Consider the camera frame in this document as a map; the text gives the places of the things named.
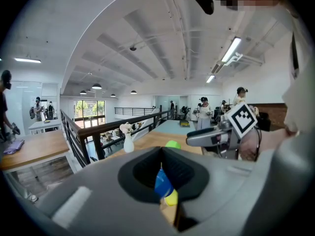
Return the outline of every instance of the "black metal railing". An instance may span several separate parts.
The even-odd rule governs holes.
[[[133,131],[131,134],[134,135],[146,128],[148,128],[148,131],[150,132],[151,130],[155,129],[155,127],[158,125],[160,121],[174,118],[173,110],[168,110],[168,111],[158,112],[151,115],[145,115],[141,117],[135,117],[135,118],[124,119],[124,120],[115,121],[115,122],[111,122],[107,124],[102,124],[99,126],[94,126],[94,127],[89,127],[89,128],[80,128],[62,110],[61,110],[61,114],[62,114],[63,127],[67,136],[67,140],[69,141],[69,144],[72,148],[74,156],[77,158],[78,162],[80,163],[82,167],[85,167],[86,165],[91,163],[88,152],[87,152],[86,144],[85,144],[86,138],[90,136],[93,137],[93,142],[94,142],[97,157],[99,160],[101,160],[105,158],[104,149],[120,141],[125,140],[125,137],[121,136],[120,138],[102,146],[101,141],[100,141],[100,135],[102,133],[115,130],[119,128],[121,124],[125,124],[126,122],[129,122],[130,124],[134,124],[143,120],[153,118],[152,123]]]
[[[152,114],[154,108],[115,108],[115,114],[128,116],[146,116]]]

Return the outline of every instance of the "person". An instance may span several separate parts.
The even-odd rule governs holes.
[[[236,92],[237,92],[237,96],[233,101],[233,106],[236,106],[240,102],[245,102],[244,98],[246,97],[246,92],[248,92],[248,90],[243,87],[239,87],[237,88]]]
[[[202,105],[198,107],[199,118],[197,123],[197,130],[210,128],[210,118],[211,118],[211,111],[210,106],[208,103],[207,97],[201,97]]]
[[[40,98],[36,97],[36,104],[34,105],[35,121],[41,121],[41,112],[43,107],[40,106]]]
[[[1,157],[3,155],[2,149],[5,149],[7,146],[7,138],[5,135],[5,127],[4,124],[6,124],[10,129],[13,129],[13,126],[9,122],[7,116],[6,116],[6,111],[8,111],[7,104],[6,104],[6,99],[4,95],[4,91],[6,89],[10,90],[11,89],[11,73],[8,70],[5,70],[1,74],[1,79],[0,79],[0,128],[1,128],[1,134],[4,139],[4,144],[1,144]],[[27,190],[20,182],[19,182],[19,177],[16,171],[10,172],[7,174],[4,174],[4,177],[6,178],[8,184],[11,187],[11,190],[14,192],[14,194],[18,197],[24,197],[32,202],[37,201],[38,197],[33,195],[29,190]]]
[[[173,103],[172,100],[171,100],[171,110],[173,110],[173,111],[171,112],[171,119],[174,119],[174,103]]]
[[[304,83],[310,77],[314,78],[314,66],[315,59],[313,56],[314,46],[312,39],[309,37],[307,30],[299,20],[298,13],[290,5],[287,0],[229,0],[229,1],[242,1],[244,6],[270,6],[270,12],[276,20],[282,23],[288,30],[292,31],[292,42],[288,46],[290,50],[288,71],[290,75],[291,86],[285,93],[288,106],[288,111],[285,116],[284,129],[276,131],[261,133],[261,142],[259,147],[259,153],[268,149],[276,149],[285,139],[290,138],[298,134],[298,131],[307,132],[314,128],[314,122],[301,121],[299,111],[292,111],[298,108],[297,102],[303,100],[303,92],[308,84]],[[315,103],[309,102],[308,105],[312,106]],[[256,154],[258,137],[255,130],[251,130],[241,141],[239,152],[242,159],[254,160]]]
[[[47,109],[48,109],[48,117],[50,119],[52,119],[54,117],[54,113],[55,113],[55,109],[54,109],[52,101],[49,102]]]
[[[221,107],[220,107],[221,108],[221,114],[225,113],[224,107],[225,107],[225,100],[222,101],[222,104],[221,104]]]

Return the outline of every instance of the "black cap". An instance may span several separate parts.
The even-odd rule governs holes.
[[[239,94],[240,92],[242,92],[242,91],[244,91],[244,92],[248,92],[248,90],[247,89],[245,89],[245,88],[243,88],[243,87],[239,87],[239,88],[237,88],[237,94]]]
[[[9,70],[4,70],[1,74],[1,80],[3,83],[8,83],[11,80],[11,73]]]

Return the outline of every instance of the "white ceiling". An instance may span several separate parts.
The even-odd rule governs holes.
[[[40,59],[42,69],[60,73],[66,87],[90,89],[101,83],[116,93],[151,79],[204,84],[235,36],[242,38],[237,52],[263,58],[286,33],[268,10],[230,11],[215,1],[209,16],[194,0],[112,1],[33,0],[21,12],[1,58]],[[105,17],[111,9],[116,13]],[[222,69],[217,82],[245,66]]]

